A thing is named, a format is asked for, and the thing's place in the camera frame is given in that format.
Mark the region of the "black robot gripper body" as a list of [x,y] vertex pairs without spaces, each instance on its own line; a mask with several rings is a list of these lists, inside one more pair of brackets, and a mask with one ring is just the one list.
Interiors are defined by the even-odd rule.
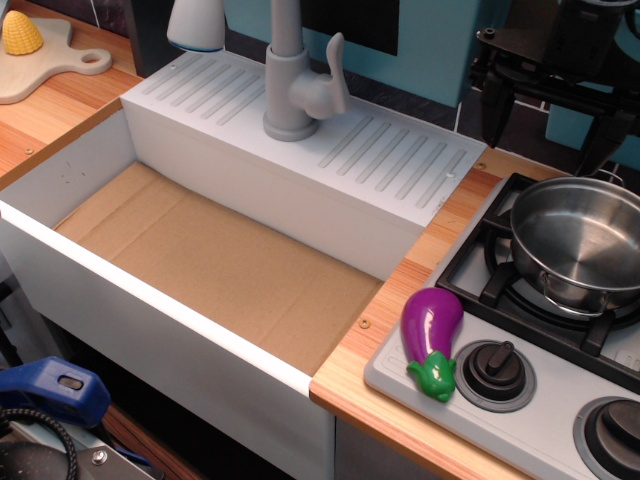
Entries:
[[587,114],[639,115],[639,63],[616,45],[637,1],[562,1],[531,28],[485,28],[476,34],[471,67],[482,91],[489,71],[512,83],[514,94]]

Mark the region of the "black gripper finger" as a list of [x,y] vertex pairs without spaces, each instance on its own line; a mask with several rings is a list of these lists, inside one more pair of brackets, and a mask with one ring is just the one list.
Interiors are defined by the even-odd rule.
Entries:
[[515,102],[513,85],[497,73],[489,71],[482,84],[481,135],[495,148],[504,133]]
[[619,149],[628,132],[628,115],[622,111],[596,116],[580,150],[576,176],[596,173]]

